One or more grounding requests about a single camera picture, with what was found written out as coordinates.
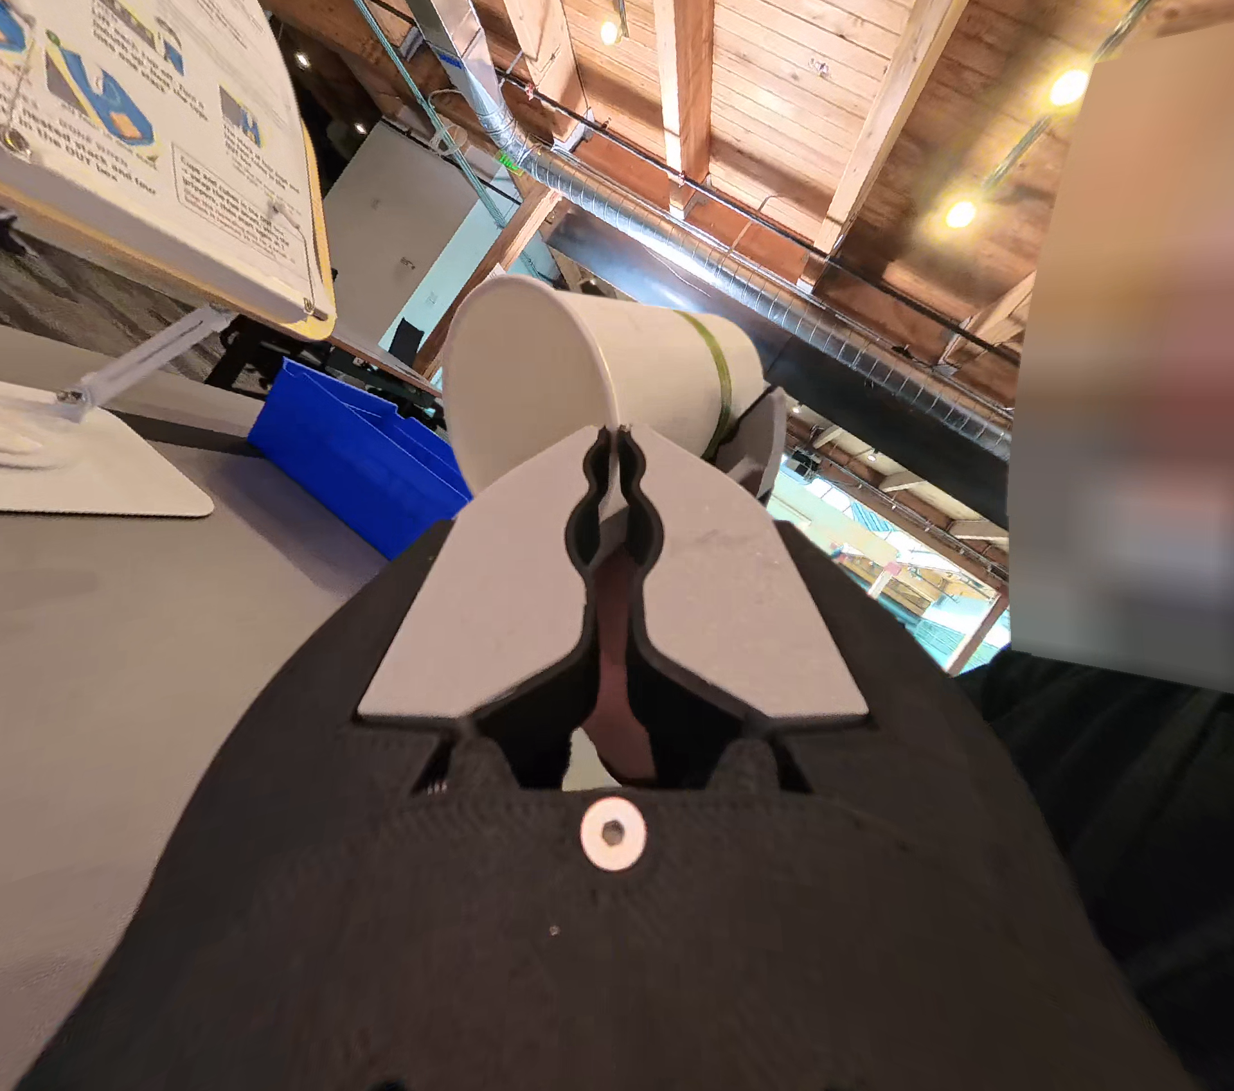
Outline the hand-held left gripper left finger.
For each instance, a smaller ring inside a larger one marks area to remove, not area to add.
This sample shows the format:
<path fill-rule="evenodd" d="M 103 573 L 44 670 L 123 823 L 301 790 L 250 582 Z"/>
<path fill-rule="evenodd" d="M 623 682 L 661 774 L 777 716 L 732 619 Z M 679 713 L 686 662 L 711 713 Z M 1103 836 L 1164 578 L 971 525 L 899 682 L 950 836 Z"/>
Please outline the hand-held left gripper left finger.
<path fill-rule="evenodd" d="M 575 728 L 598 689 L 594 570 L 615 432 L 585 425 L 456 517 L 362 696 L 368 722 Z"/>

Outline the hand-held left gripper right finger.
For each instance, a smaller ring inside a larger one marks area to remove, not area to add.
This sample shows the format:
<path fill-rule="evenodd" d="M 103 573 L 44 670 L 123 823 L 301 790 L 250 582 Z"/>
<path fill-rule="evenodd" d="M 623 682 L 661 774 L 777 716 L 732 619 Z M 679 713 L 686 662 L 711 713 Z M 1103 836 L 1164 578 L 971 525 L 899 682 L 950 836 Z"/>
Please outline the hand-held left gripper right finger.
<path fill-rule="evenodd" d="M 857 725 L 860 692 L 777 520 L 740 480 L 650 425 L 616 443 L 638 655 L 750 725 Z"/>

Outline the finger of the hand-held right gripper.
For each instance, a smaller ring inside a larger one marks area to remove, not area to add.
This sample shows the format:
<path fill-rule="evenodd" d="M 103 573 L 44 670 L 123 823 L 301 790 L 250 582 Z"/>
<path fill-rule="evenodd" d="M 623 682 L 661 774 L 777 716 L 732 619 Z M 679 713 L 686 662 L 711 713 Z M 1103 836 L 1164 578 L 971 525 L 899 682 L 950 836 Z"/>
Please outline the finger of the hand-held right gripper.
<path fill-rule="evenodd" d="M 769 501 L 786 449 L 791 402 L 781 386 L 765 385 L 737 420 L 711 465 L 758 501 Z"/>

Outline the blue plastic bin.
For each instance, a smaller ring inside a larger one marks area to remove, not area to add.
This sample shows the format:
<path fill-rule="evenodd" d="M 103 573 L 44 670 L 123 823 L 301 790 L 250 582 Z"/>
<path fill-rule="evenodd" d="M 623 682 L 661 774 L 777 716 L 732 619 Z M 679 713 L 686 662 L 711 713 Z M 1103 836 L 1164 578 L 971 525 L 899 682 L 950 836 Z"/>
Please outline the blue plastic bin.
<path fill-rule="evenodd" d="M 386 558 L 472 499 L 444 436 L 394 402 L 288 358 L 249 439 Z"/>

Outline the white paper cup green band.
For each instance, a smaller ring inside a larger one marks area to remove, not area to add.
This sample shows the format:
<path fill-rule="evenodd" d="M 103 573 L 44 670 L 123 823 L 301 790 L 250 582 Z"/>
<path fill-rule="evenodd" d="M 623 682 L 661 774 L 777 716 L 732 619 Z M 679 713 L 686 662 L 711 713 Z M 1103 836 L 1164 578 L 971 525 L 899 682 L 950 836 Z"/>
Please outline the white paper cup green band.
<path fill-rule="evenodd" d="M 449 441 L 475 495 L 579 430 L 642 423 L 710 454 L 765 387 L 755 343 L 728 318 L 524 274 L 465 299 L 441 375 Z"/>

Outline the grey desk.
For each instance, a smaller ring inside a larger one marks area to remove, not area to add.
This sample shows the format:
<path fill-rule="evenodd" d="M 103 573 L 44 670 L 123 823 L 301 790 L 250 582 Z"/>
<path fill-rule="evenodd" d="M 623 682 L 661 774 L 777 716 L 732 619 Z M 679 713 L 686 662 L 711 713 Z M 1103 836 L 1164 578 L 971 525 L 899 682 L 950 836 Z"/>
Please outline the grey desk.
<path fill-rule="evenodd" d="M 3 1088 L 112 953 L 240 718 L 386 562 L 246 447 L 255 399 L 162 371 L 117 405 L 214 511 L 3 515 Z"/>

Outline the person's right hand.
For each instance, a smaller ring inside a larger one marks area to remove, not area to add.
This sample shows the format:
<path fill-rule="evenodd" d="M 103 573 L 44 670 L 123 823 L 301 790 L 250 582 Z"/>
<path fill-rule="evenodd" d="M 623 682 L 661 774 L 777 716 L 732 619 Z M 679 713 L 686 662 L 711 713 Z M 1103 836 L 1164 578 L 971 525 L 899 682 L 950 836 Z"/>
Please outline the person's right hand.
<path fill-rule="evenodd" d="M 629 697 L 628 643 L 635 561 L 615 548 L 594 574 L 598 688 L 594 709 L 583 724 L 606 770 L 623 785 L 656 781 L 651 736 Z"/>

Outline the white board stand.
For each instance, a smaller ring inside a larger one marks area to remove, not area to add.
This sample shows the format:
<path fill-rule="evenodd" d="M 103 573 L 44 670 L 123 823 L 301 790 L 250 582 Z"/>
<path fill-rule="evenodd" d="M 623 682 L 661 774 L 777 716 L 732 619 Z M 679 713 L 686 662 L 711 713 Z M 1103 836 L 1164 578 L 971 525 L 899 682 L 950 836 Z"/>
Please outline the white board stand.
<path fill-rule="evenodd" d="M 202 519 L 214 502 L 107 409 L 236 318 L 200 307 L 126 354 L 49 391 L 2 384 L 2 510 L 12 513 Z"/>

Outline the white printed instruction board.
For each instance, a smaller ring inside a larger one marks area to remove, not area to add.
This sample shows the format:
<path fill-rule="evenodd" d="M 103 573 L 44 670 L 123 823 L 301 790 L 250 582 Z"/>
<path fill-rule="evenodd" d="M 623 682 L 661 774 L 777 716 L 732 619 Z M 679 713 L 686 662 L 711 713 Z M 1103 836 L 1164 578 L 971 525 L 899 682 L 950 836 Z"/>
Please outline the white printed instruction board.
<path fill-rule="evenodd" d="M 2 0 L 2 96 L 21 232 L 332 334 L 317 155 L 259 0 Z"/>

